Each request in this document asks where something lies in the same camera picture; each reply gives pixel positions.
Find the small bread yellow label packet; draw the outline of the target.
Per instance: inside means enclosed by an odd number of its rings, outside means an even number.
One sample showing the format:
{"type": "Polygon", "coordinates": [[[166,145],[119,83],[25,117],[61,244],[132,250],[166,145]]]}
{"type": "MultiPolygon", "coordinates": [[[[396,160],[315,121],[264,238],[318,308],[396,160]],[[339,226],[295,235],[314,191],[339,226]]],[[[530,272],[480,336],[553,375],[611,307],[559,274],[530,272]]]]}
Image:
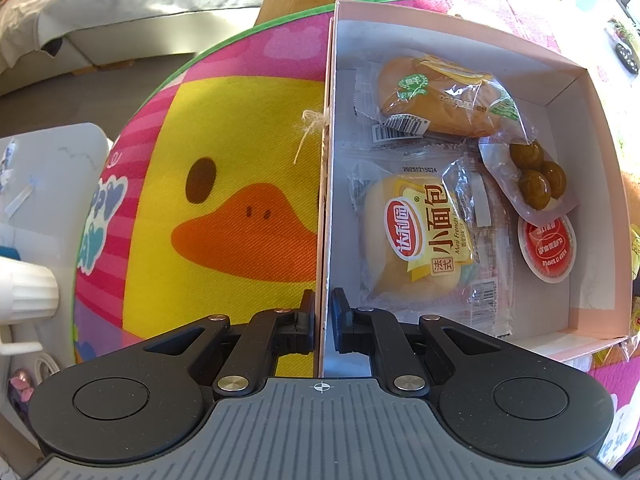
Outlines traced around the small bread yellow label packet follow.
{"type": "Polygon", "coordinates": [[[361,295],[419,310],[469,301],[480,265],[464,155],[378,155],[349,169],[359,228],[361,295]]]}

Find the pink cardboard gift box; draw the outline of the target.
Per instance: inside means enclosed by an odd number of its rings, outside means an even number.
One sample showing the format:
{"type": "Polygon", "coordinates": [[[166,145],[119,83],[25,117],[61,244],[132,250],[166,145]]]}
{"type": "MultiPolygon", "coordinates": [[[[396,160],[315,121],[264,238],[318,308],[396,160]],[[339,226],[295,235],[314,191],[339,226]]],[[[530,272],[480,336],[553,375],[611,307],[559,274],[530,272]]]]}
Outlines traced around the pink cardboard gift box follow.
{"type": "Polygon", "coordinates": [[[628,336],[628,207],[589,68],[414,4],[344,0],[326,86],[322,374],[370,372],[334,348],[335,289],[558,361],[628,336]]]}

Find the dark snack bar clear packet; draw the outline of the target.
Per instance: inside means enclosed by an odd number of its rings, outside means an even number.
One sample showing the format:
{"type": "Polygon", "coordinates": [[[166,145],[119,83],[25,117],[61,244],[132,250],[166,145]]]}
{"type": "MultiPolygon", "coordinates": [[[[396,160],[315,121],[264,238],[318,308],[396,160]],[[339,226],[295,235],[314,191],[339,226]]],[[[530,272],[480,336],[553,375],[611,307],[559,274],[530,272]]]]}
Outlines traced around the dark snack bar clear packet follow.
{"type": "Polygon", "coordinates": [[[448,136],[448,134],[427,132],[411,134],[382,125],[371,127],[372,143],[378,148],[399,148],[405,145],[465,145],[465,138],[448,136]]]}

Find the red spoon-shaped jelly cup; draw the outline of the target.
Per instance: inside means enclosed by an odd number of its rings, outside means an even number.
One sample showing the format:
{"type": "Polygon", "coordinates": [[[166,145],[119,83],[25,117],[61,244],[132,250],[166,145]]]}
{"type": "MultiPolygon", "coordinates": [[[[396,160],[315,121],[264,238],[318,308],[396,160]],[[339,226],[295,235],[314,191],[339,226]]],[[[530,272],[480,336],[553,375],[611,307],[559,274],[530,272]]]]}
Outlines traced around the red spoon-shaped jelly cup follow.
{"type": "Polygon", "coordinates": [[[567,216],[544,226],[519,218],[516,232],[524,261],[537,278],[549,284],[568,278],[577,256],[577,238],[567,216]]]}

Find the brown balls snack packet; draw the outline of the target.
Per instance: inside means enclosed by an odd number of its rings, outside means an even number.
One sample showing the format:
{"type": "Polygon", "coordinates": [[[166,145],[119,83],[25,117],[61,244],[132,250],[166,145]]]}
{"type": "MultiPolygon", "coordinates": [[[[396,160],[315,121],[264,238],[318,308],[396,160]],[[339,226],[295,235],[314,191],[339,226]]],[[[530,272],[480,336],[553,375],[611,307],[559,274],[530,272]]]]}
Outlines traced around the brown balls snack packet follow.
{"type": "Polygon", "coordinates": [[[578,199],[564,169],[538,141],[523,144],[482,139],[480,158],[526,222],[543,226],[577,208],[578,199]]]}

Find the bread packet green label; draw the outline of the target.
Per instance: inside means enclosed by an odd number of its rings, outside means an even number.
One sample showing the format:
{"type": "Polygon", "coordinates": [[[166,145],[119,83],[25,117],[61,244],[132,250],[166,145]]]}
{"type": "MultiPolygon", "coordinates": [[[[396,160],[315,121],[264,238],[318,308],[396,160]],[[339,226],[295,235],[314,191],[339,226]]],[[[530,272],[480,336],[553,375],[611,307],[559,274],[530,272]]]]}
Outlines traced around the bread packet green label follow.
{"type": "Polygon", "coordinates": [[[506,143],[535,140],[494,75],[431,54],[361,63],[354,104],[359,116],[414,138],[436,133],[506,143]]]}

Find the hawthorn lollipop red packet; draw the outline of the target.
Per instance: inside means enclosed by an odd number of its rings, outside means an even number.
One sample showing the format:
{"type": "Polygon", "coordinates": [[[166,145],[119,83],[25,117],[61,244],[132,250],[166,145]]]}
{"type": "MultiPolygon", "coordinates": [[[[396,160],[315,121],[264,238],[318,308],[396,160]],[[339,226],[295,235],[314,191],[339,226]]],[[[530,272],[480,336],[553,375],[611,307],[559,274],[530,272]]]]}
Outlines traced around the hawthorn lollipop red packet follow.
{"type": "Polygon", "coordinates": [[[469,284],[469,324],[504,338],[512,333],[513,242],[509,205],[494,179],[484,171],[469,174],[470,234],[474,256],[469,284]]]}

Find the colourful cartoon play mat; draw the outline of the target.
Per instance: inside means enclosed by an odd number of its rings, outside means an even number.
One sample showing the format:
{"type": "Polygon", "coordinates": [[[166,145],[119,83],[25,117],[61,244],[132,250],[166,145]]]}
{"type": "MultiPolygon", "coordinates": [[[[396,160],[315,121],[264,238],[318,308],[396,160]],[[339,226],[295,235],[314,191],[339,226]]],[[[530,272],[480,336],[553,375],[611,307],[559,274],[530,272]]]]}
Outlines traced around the colourful cartoon play mat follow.
{"type": "MultiPolygon", "coordinates": [[[[605,54],[556,4],[386,0],[517,34],[591,70],[605,54]]],[[[335,6],[202,56],[114,145],[76,278],[70,457],[87,479],[589,479],[612,428],[588,374],[427,313],[400,323],[430,392],[394,396],[318,362],[320,191],[335,6]],[[314,351],[221,398],[258,312],[314,292],[314,351]]]]}

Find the white ribbed cup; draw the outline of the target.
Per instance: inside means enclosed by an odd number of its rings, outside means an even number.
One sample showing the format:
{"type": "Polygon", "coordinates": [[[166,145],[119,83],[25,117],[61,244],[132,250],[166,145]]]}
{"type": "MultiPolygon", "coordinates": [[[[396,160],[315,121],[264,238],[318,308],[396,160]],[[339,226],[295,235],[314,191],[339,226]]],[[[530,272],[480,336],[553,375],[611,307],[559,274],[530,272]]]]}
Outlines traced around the white ribbed cup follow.
{"type": "Polygon", "coordinates": [[[54,274],[44,266],[2,257],[0,261],[0,321],[17,324],[52,318],[60,293],[54,274]]]}

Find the white side table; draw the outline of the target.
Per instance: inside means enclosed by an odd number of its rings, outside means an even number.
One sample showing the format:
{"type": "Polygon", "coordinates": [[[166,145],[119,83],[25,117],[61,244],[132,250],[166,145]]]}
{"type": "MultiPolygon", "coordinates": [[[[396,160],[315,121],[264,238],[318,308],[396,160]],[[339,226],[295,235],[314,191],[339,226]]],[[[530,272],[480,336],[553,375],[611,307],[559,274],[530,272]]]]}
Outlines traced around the white side table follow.
{"type": "Polygon", "coordinates": [[[38,342],[37,352],[1,358],[1,422],[30,450],[37,441],[8,397],[9,376],[36,377],[38,356],[59,367],[75,363],[73,304],[76,260],[91,196],[112,141],[90,122],[14,134],[1,140],[1,245],[45,266],[58,282],[58,310],[50,318],[3,327],[9,342],[38,342]]]}

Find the beige sofa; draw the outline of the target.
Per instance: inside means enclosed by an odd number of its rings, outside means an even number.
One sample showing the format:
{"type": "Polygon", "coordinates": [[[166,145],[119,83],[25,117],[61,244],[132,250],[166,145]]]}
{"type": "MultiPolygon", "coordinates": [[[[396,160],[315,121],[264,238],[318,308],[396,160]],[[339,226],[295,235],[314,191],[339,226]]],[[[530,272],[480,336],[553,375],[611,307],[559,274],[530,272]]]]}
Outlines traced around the beige sofa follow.
{"type": "Polygon", "coordinates": [[[138,58],[202,52],[264,0],[1,0],[1,91],[138,58]]]}

